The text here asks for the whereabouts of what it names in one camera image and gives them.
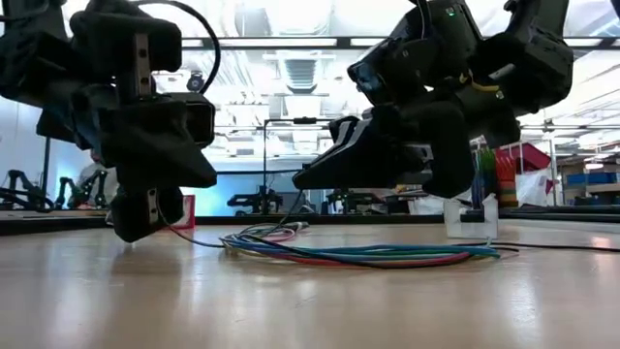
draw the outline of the red wire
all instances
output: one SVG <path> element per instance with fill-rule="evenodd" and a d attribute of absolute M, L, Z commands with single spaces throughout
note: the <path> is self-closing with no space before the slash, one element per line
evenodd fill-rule
<path fill-rule="evenodd" d="M 289 255 L 280 255 L 280 254 L 265 254 L 274 259 L 286 260 L 291 262 L 296 262 L 300 264 L 310 265 L 310 266 L 321 266 L 321 267 L 354 267 L 351 265 L 326 261 L 320 259 L 313 258 L 304 258 L 304 257 L 294 257 Z M 468 252 L 457 253 L 448 257 L 435 258 L 430 260 L 423 261 L 397 261 L 397 262 L 378 262 L 377 265 L 390 265 L 390 266 L 408 266 L 408 267 L 438 267 L 446 264 L 453 264 L 457 262 L 462 262 L 467 260 L 470 257 Z"/>

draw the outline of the clear plastic stand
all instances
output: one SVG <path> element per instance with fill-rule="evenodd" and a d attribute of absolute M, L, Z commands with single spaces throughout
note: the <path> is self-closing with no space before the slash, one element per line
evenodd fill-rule
<path fill-rule="evenodd" d="M 457 200 L 444 201 L 444 219 L 448 238 L 497 238 L 499 214 L 495 194 L 489 195 L 482 202 L 484 206 L 484 223 L 462 223 L 462 205 Z"/>

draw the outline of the ceiling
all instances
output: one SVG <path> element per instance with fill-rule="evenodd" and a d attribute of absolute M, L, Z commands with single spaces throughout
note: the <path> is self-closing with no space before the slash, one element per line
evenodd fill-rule
<path fill-rule="evenodd" d="M 81 10 L 86 0 L 72 0 L 64 7 L 66 18 Z M 183 0 L 201 12 L 220 37 L 357 36 L 387 35 L 412 7 L 406 0 Z M 504 0 L 467 2 L 483 35 L 502 31 L 510 19 Z M 186 38 L 205 37 L 190 16 L 167 6 L 144 7 L 153 16 L 175 22 Z M 572 0 L 566 36 L 620 37 L 620 24 L 609 0 Z M 300 116 L 335 118 L 360 114 L 370 107 L 349 81 L 346 69 L 362 50 L 227 50 L 220 73 L 206 93 L 218 105 L 218 138 L 210 155 L 262 156 L 263 133 L 256 127 L 266 118 Z M 620 125 L 620 52 L 575 53 L 574 86 L 569 98 L 536 115 L 521 118 L 526 125 L 552 120 L 562 125 Z M 186 91 L 192 71 L 208 75 L 211 51 L 184 52 L 183 68 L 157 75 L 161 91 Z M 311 155 L 329 147 L 328 133 L 320 129 L 282 128 L 268 133 L 270 156 Z M 559 152 L 590 151 L 620 142 L 616 131 L 524 131 L 526 141 L 547 143 L 557 137 Z"/>

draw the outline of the desk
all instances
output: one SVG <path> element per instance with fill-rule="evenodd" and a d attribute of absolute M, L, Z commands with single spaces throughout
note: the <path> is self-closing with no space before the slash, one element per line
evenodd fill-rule
<path fill-rule="evenodd" d="M 502 239 L 620 246 L 620 235 L 586 224 L 527 224 L 504 224 Z M 205 227 L 195 238 L 216 241 L 238 229 Z M 443 226 L 325 226 L 297 244 L 378 242 L 446 241 Z M 620 255 L 579 251 L 523 250 L 429 270 L 329 270 L 236 259 L 171 233 L 133 245 L 111 230 L 7 237 L 0 342 L 12 349 L 617 348 L 618 275 Z"/>

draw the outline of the wooden table surface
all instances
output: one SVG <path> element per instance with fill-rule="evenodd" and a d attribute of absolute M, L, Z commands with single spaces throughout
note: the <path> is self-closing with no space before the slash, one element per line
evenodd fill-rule
<path fill-rule="evenodd" d="M 502 239 L 620 247 L 620 235 L 584 224 L 513 222 Z M 315 227 L 296 244 L 375 242 L 445 233 Z M 112 230 L 0 239 L 2 349 L 599 349 L 620 348 L 619 324 L 620 255 L 522 250 L 432 270 L 329 270 L 233 258 L 172 233 L 133 245 Z"/>

